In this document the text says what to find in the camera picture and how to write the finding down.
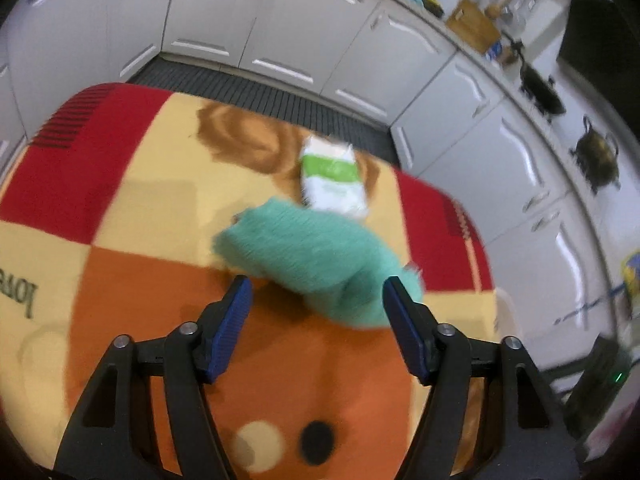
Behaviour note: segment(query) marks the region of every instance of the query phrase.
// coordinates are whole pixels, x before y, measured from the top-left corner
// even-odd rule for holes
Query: green label stripe
[[[359,182],[358,167],[354,162],[335,160],[325,156],[303,155],[302,171],[305,176],[322,176],[335,182]]]

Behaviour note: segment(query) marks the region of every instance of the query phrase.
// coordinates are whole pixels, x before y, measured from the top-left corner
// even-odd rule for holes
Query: blue gripper pad
[[[249,308],[253,301],[254,294],[251,281],[244,278],[231,299],[220,326],[211,340],[206,371],[207,382],[213,383],[218,376],[226,371],[231,354],[234,352],[238,342],[238,335],[244,325],[244,320],[249,314]]]
[[[424,341],[418,334],[414,322],[411,320],[400,295],[396,291],[398,286],[404,290],[402,283],[395,276],[386,279],[382,288],[382,303],[400,347],[404,364],[406,364],[411,375],[416,376],[422,384],[426,384],[429,371],[426,365]],[[411,301],[406,291],[404,296]]]

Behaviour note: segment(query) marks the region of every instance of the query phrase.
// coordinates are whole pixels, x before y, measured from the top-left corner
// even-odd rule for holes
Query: teal towel
[[[388,326],[382,285],[399,276],[422,302],[419,275],[367,228],[335,213],[270,199],[247,209],[214,240],[213,250],[251,276],[304,296],[322,316],[354,328]]]

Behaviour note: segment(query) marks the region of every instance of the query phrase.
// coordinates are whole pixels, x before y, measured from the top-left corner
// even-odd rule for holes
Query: white and green package
[[[300,159],[302,199],[308,208],[356,220],[369,214],[353,146],[309,136]]]

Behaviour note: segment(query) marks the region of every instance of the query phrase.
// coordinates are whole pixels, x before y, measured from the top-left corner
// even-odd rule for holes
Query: green cloth
[[[399,276],[422,302],[418,274],[403,268],[367,228],[335,213],[272,198],[244,211],[216,236],[213,250],[231,266],[301,294],[318,314],[355,328],[388,326],[382,285],[389,276]]]

